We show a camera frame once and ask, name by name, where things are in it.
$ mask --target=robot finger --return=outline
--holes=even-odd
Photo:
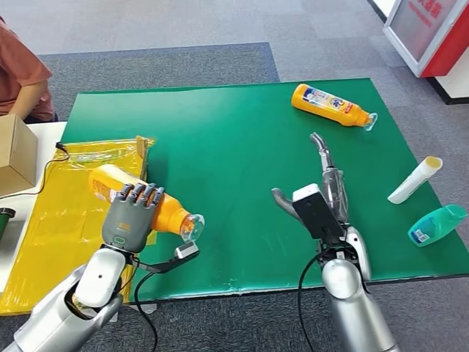
[[[146,187],[146,186],[143,183],[137,183],[127,199],[130,203],[135,203],[142,194],[142,192],[146,189]]]
[[[155,187],[156,187],[156,185],[155,185],[154,183],[150,183],[149,185],[148,185],[145,189],[145,191],[143,191],[143,194],[136,201],[136,205],[146,207],[149,199],[152,197],[152,193],[155,191]]]
[[[117,196],[115,196],[115,198],[118,199],[118,200],[126,200],[127,198],[127,196],[129,195],[129,193],[133,189],[133,185],[130,184],[130,183],[126,183],[125,185],[122,186],[122,189],[117,194]]]
[[[155,195],[153,196],[153,199],[152,199],[152,202],[150,203],[150,205],[149,207],[149,208],[158,207],[158,203],[160,202],[160,200],[163,196],[163,194],[164,194],[164,187],[160,187],[160,188],[157,189],[157,191],[155,192]]]

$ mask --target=person's arm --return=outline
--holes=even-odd
[[[21,87],[9,113],[17,114],[21,120],[26,119],[41,99],[46,88],[47,81]]]
[[[52,76],[40,59],[3,23],[0,23],[0,67],[9,79],[21,86],[10,113],[22,120],[38,103],[47,88],[48,79]]]

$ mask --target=yellow plastic bag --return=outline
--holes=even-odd
[[[0,314],[30,312],[34,305],[75,268],[88,262],[103,243],[101,227],[109,205],[92,194],[89,173],[115,164],[145,179],[149,139],[66,144],[67,161],[49,164],[45,184],[35,202],[28,229],[0,298]],[[57,151],[54,159],[65,158]],[[126,283],[131,276],[122,274]],[[123,289],[127,301],[130,285]]]

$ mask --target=silver robotic arm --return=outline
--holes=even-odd
[[[189,242],[177,247],[173,258],[164,263],[148,265],[136,259],[150,234],[150,223],[163,192],[153,184],[125,185],[103,226],[104,244],[87,265],[75,269],[38,302],[4,352],[78,351],[122,305],[121,275],[127,265],[164,274],[197,257],[198,247]],[[81,306],[97,314],[89,317]]]
[[[317,133],[323,167],[323,191],[311,184],[293,192],[293,200],[272,190],[274,201],[317,239],[318,262],[342,342],[348,352],[400,352],[378,304],[366,289],[371,267],[362,236],[348,224],[348,200],[342,172]]]

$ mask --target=teal plastic bottle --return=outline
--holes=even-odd
[[[415,246],[428,246],[450,233],[466,216],[467,213],[463,207],[446,205],[417,221],[409,230],[409,237]]]

